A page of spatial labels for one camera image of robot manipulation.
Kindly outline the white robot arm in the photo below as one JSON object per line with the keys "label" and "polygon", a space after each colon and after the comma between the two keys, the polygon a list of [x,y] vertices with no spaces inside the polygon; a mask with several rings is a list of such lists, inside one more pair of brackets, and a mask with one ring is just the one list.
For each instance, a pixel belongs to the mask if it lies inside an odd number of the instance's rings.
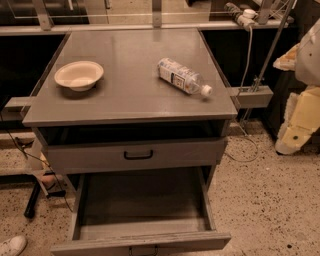
{"label": "white robot arm", "polygon": [[277,135],[275,150],[290,155],[299,151],[320,128],[320,19],[273,66],[293,71],[295,78],[306,85],[300,94],[289,95]]}

